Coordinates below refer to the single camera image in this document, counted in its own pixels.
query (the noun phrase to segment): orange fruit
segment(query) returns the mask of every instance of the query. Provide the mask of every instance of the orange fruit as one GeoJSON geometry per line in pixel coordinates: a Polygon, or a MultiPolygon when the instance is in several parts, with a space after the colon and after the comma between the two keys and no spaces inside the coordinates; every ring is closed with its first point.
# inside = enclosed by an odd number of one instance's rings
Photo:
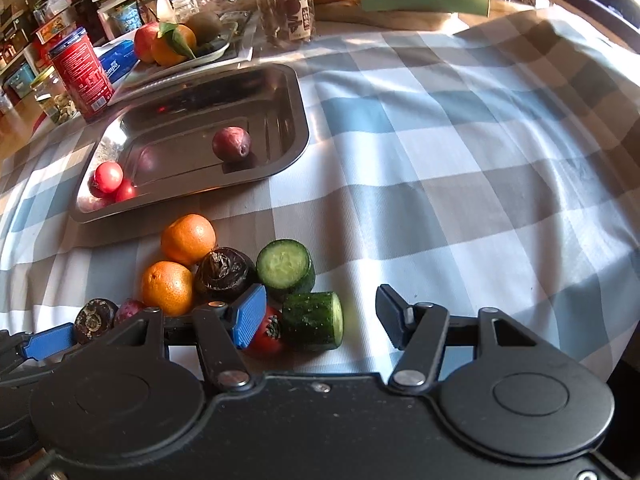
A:
{"type": "Polygon", "coordinates": [[[178,218],[162,232],[160,248],[174,262],[191,267],[216,247],[216,232],[209,220],[200,215],[178,218]]]}
{"type": "MultiPolygon", "coordinates": [[[[180,34],[191,50],[196,48],[196,35],[189,27],[178,25],[174,30],[174,34],[180,34]]],[[[177,65],[187,59],[185,56],[174,52],[164,36],[162,38],[154,38],[151,42],[151,55],[160,66],[177,65]]]]}
{"type": "Polygon", "coordinates": [[[193,275],[175,262],[158,262],[142,274],[142,301],[158,306],[167,316],[181,316],[192,309],[193,275]]]}

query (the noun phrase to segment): red canister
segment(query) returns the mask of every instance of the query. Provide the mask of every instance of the red canister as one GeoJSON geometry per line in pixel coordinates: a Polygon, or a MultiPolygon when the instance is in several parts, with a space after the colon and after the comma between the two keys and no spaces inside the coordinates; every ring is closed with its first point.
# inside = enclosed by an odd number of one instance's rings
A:
{"type": "Polygon", "coordinates": [[[113,86],[84,28],[76,28],[49,55],[82,116],[89,120],[107,107],[113,86]]]}

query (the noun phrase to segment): metal tray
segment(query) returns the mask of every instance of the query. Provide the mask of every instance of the metal tray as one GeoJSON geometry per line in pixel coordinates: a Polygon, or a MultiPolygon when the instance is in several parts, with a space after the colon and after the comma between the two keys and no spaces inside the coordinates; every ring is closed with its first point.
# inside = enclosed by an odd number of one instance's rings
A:
{"type": "Polygon", "coordinates": [[[234,35],[238,22],[232,19],[235,14],[249,14],[248,12],[228,12],[222,16],[229,18],[224,21],[225,33],[230,37],[221,50],[207,54],[206,56],[185,61],[169,68],[160,68],[138,62],[127,74],[122,83],[119,84],[115,93],[109,101],[109,106],[113,106],[120,101],[130,100],[141,95],[156,91],[162,88],[175,85],[182,81],[188,81],[203,72],[210,73],[211,70],[222,72],[240,68],[240,64],[251,61],[254,53],[254,36],[258,23],[258,13],[250,15],[246,23],[234,35]]]}
{"type": "Polygon", "coordinates": [[[260,180],[302,154],[309,130],[295,71],[265,64],[201,76],[141,98],[92,126],[103,130],[78,184],[73,220],[84,223],[177,196],[260,180]],[[222,163],[211,149],[214,133],[242,126],[252,152],[222,163]],[[95,168],[116,160],[136,196],[119,203],[96,198],[89,184],[95,168]]]}

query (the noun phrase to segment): cut cucumber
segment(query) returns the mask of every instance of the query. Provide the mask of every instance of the cut cucumber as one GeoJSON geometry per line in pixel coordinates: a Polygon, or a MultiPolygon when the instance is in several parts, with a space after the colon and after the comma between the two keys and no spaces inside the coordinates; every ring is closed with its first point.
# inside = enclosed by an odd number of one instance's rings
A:
{"type": "Polygon", "coordinates": [[[255,261],[258,278],[276,299],[287,294],[311,292],[316,271],[307,248],[295,240],[276,240],[258,254],[255,261]]]}
{"type": "Polygon", "coordinates": [[[342,343],[342,306],[335,292],[291,294],[282,305],[282,340],[298,350],[333,350],[342,343]]]}

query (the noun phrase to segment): blue gripper pad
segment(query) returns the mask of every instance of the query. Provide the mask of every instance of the blue gripper pad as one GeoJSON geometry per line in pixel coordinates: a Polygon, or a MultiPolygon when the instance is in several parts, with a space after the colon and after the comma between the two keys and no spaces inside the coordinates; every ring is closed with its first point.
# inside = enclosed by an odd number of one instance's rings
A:
{"type": "Polygon", "coordinates": [[[231,340],[236,348],[247,348],[267,309],[267,290],[264,285],[256,287],[237,309],[238,317],[231,329],[231,340]]]}
{"type": "Polygon", "coordinates": [[[75,344],[74,324],[65,323],[33,334],[29,342],[23,347],[22,352],[27,359],[40,361],[53,354],[57,354],[75,344]]]}

